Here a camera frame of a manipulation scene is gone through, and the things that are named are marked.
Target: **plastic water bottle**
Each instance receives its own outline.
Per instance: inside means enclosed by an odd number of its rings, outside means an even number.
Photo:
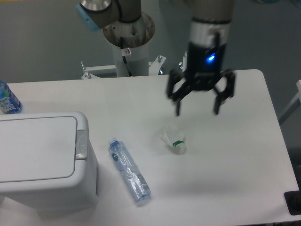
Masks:
[[[124,143],[114,137],[109,141],[109,145],[109,153],[135,201],[149,198],[151,191]]]
[[[8,85],[0,80],[0,109],[5,114],[20,113],[22,104],[19,99],[10,90]]]

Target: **green tape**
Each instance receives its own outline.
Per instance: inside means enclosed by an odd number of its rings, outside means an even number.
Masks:
[[[173,143],[173,146],[176,147],[180,143],[184,143],[184,141],[178,140],[178,141],[176,141],[176,142]]]

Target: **white tabletop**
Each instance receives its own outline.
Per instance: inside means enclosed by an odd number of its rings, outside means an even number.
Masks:
[[[190,93],[180,117],[165,97],[167,76],[10,84],[23,113],[82,111],[100,164],[96,208],[40,213],[10,199],[0,225],[234,226],[293,221],[284,192],[298,190],[262,73],[237,71],[236,95],[214,116],[214,93]],[[176,155],[159,138],[175,122],[186,136]],[[137,207],[108,154],[125,142],[151,189]]]

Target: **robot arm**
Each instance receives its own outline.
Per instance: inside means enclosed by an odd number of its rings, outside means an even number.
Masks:
[[[183,73],[170,72],[166,94],[176,103],[176,115],[180,115],[180,102],[191,91],[213,89],[217,95],[214,113],[218,114],[220,105],[234,96],[235,74],[231,70],[221,72],[221,68],[235,0],[180,1],[193,9],[187,68]],[[119,20],[124,31],[127,24],[141,17],[141,0],[81,0],[80,10],[84,10],[99,28]],[[227,79],[227,85],[219,91],[216,84],[223,77]],[[174,92],[175,84],[181,79],[185,82]]]
[[[180,101],[191,91],[213,89],[217,94],[214,113],[218,114],[220,105],[234,96],[235,74],[230,70],[221,73],[234,0],[194,0],[189,5],[193,8],[193,18],[187,68],[183,73],[170,72],[166,94],[176,103],[176,115],[180,115]],[[219,91],[216,84],[222,77],[227,79],[227,85],[224,91]],[[174,92],[175,84],[182,78],[185,82]]]

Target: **plastic bag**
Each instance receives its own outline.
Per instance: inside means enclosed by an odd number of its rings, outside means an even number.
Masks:
[[[173,122],[163,127],[160,137],[165,143],[173,147],[175,153],[184,154],[186,149],[184,133]]]

